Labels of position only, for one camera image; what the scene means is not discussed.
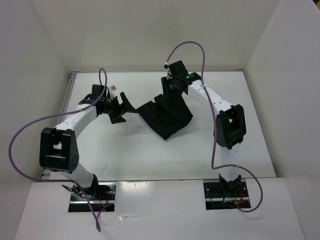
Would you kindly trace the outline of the black pleated skirt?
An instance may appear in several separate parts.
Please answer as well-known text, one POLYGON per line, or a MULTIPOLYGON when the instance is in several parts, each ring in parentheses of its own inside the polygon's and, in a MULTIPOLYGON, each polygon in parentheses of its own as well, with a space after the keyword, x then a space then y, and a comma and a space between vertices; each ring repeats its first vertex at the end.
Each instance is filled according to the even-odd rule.
POLYGON ((164 140, 186 127, 193 118, 181 95, 164 97, 160 94, 136 111, 164 140))

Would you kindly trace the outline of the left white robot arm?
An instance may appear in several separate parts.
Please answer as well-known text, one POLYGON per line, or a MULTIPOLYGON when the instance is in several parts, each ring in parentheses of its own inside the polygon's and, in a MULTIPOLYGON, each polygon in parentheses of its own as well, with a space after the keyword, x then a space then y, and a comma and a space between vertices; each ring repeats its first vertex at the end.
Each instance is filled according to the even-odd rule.
POLYGON ((40 166, 73 181, 69 191, 88 200, 96 199, 104 190, 97 176, 80 164, 77 138, 102 114, 107 114, 112 124, 118 124, 126 122, 125 113, 136 113, 124 92, 120 97, 122 102, 108 87, 94 84, 91 93, 78 103, 75 113, 53 128, 44 128, 40 135, 40 166))

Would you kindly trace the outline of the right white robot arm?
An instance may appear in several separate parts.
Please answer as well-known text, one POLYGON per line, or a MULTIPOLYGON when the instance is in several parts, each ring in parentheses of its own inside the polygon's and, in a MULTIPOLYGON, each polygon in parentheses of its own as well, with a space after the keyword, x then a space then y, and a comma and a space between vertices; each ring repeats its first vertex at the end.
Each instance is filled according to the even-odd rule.
POLYGON ((213 169, 219 172, 219 191, 229 197, 240 187, 242 180, 239 173, 240 144, 247 133, 244 108, 233 105, 224 100, 197 73, 180 73, 161 78, 164 97, 181 96, 186 93, 201 103, 205 108, 213 111, 213 136, 216 143, 215 150, 220 153, 218 165, 211 161, 213 169))

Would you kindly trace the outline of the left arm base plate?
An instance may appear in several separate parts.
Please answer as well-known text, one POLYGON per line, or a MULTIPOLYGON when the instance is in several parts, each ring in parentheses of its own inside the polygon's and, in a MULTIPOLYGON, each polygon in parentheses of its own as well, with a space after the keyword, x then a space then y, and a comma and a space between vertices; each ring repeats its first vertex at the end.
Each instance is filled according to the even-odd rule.
MULTIPOLYGON (((87 200, 78 187, 70 187, 62 185, 67 191, 70 192, 69 200, 69 213, 84 213, 90 212, 87 200)), ((90 204, 95 213, 100 210, 102 212, 114 212, 115 211, 115 198, 116 198, 116 182, 99 182, 101 192, 95 196, 88 195, 90 204)))

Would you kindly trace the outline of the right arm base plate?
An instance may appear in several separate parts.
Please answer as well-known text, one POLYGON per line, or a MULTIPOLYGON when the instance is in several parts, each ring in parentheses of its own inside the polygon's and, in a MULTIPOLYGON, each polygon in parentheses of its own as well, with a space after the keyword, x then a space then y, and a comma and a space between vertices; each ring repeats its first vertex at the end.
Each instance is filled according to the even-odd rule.
POLYGON ((229 192, 223 191, 218 180, 207 180, 203 182, 203 190, 207 211, 236 209, 238 204, 241 209, 251 208, 247 184, 243 180, 229 192))

